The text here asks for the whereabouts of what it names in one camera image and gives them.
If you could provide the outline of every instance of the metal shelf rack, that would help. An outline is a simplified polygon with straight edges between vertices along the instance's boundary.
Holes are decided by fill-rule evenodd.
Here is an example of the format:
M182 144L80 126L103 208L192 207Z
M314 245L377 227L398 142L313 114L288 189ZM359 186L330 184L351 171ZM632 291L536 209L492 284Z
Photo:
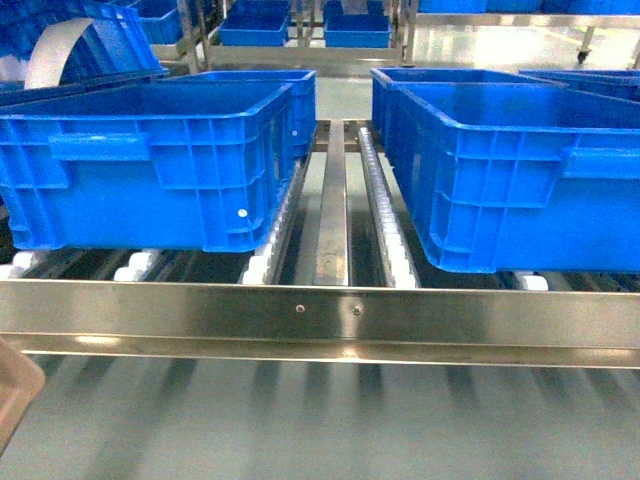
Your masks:
M299 193L307 168L324 157L312 154L279 217L285 233L274 232L268 252L157 252L140 281L124 283L110 279L133 252L52 252L22 278L0 281L0 335L27 353L640 367L638 278L539 272L552 291L524 291L526 272L437 271L400 199L385 201L380 146L363 127L318 126L314 150L327 152L319 226L309 226L310 200ZM345 152L353 151L362 153L369 188L364 217L348 208L353 156ZM379 228L383 220L398 231ZM297 241L303 227L317 228L315 280L292 285L308 253ZM239 284L256 265L281 273ZM398 272L417 274L415 285L392 288Z
M587 27L584 41L578 52L582 63L588 53L595 28L640 28L640 16L631 15L544 15L544 14L426 14L418 13L418 2L391 0L389 16L392 24L390 48L311 48L310 42L316 27L317 0L298 0L294 9L296 47L225 47L212 45L216 35L207 37L202 44L202 59L198 57L195 30L188 19L188 2L179 0L183 20L184 39L181 51L186 51L184 63L191 73L211 70L229 64L302 65L322 67L330 65L365 65L367 67L413 65L416 28L440 26L484 27ZM228 2L218 2L216 18L226 18ZM640 66L640 48L636 49L633 68Z

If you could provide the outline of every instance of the caster wheel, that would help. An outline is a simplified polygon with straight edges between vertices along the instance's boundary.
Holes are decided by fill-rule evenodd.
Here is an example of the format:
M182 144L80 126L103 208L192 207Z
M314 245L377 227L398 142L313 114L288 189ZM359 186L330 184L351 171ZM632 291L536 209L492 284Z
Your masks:
M584 63L584 61L587 59L588 56L589 56L589 52L579 52L578 53L578 63L580 65L582 65Z

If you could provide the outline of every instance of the reflective floor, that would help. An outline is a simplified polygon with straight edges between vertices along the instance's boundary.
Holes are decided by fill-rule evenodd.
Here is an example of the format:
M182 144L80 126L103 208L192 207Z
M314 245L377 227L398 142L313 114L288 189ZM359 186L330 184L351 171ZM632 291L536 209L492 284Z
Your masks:
M626 67L639 36L597 34L585 68ZM580 40L569 29L439 29L416 59L570 68ZM368 117L370 88L318 79L318 117ZM348 159L355 210L366 202L358 161ZM308 225L321 179L319 162L305 189ZM301 264L312 265L313 229L300 235ZM299 268L295 281L311 273ZM638 372L37 360L48 382L0 460L2 479L640 476Z

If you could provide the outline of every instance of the plastic container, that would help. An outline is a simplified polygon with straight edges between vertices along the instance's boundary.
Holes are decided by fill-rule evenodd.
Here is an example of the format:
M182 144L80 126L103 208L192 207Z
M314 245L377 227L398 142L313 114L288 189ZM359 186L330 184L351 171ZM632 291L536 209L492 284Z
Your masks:
M386 145L386 137L391 127L391 92L406 83L546 83L543 80L524 75L515 75L492 70L443 69L443 68L373 68L372 123L380 134L380 141ZM393 151L387 150L387 157Z
M344 15L342 2L340 0L329 0L324 4L324 7L322 8L322 19L324 22L326 22L329 17L340 15Z
M395 174L433 265L640 271L640 105L530 85L397 99Z
M238 2L220 26L220 40L226 46L282 47L290 16L289 2Z
M384 15L341 15L325 20L327 47L387 48L391 27Z
M255 249L293 170L290 90L162 83L0 108L15 245Z
M313 70L215 71L166 80L167 82L239 82L243 89L255 84L292 85L293 153L306 157L316 131L316 72Z
M581 15L640 14L640 0L543 0L544 13Z
M533 13L540 10L541 0L489 0L487 12Z
M485 13L487 0L420 0L420 13Z
M171 45L182 38L175 0L140 0L136 7L149 43Z
M597 72L529 70L522 73L561 82L574 90L640 101L640 76L635 72L626 70L602 70Z
M79 0L0 4L0 52L27 61L48 25L78 17L95 20L76 43L63 83L140 70L162 71L135 10ZM104 48L103 39L117 48Z
M367 13L369 15L384 15L384 2L379 0L367 0ZM331 16L344 15L340 0L329 0L322 8L322 18L326 22Z

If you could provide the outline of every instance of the stainless steel rail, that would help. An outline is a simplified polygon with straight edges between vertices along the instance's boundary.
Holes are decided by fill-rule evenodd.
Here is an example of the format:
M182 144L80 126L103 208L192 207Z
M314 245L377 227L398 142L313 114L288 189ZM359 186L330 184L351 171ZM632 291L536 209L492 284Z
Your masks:
M321 201L314 284L347 287L351 272L344 122L341 120L331 121Z

